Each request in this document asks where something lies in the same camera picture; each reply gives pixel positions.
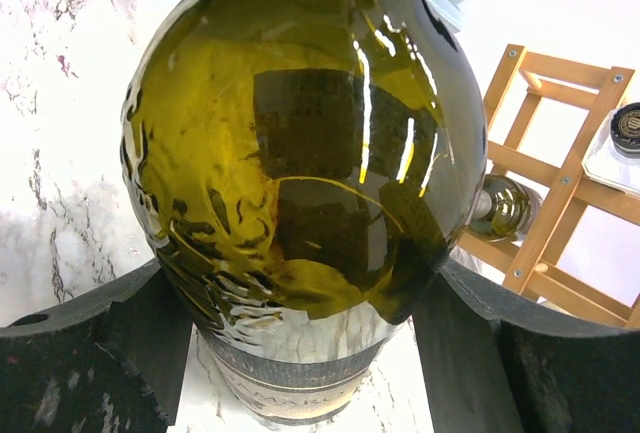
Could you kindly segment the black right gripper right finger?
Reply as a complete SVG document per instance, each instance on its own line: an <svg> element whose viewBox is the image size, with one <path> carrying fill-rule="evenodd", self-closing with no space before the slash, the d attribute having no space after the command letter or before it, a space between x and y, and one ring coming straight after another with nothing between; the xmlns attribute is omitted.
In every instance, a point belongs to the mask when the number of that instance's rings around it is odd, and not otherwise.
<svg viewBox="0 0 640 433"><path fill-rule="evenodd" d="M413 323L437 432L636 432L639 333L534 303L448 260Z"/></svg>

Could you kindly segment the clear square glass bottle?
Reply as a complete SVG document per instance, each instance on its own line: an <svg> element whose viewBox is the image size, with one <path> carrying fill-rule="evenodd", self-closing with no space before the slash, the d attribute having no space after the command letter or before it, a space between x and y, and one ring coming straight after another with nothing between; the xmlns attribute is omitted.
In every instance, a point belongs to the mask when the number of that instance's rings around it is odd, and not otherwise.
<svg viewBox="0 0 640 433"><path fill-rule="evenodd" d="M611 110L598 127L582 160L585 175L639 197L639 103Z"/></svg>

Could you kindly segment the green wine bottle brown label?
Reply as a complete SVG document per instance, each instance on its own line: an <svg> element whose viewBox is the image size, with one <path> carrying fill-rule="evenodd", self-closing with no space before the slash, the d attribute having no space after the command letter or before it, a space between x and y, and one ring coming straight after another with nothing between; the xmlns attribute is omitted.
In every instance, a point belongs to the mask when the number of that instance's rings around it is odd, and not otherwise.
<svg viewBox="0 0 640 433"><path fill-rule="evenodd" d="M523 241L541 205L535 190L504 175L487 174L468 228L487 242Z"/></svg>

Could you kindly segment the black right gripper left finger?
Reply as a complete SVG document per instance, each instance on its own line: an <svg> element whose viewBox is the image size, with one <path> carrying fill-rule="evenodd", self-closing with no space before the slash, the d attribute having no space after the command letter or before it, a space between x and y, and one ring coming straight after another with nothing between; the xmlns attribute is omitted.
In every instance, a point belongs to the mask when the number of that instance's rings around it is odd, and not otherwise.
<svg viewBox="0 0 640 433"><path fill-rule="evenodd" d="M192 321L151 260L1 330L4 432L164 432Z"/></svg>

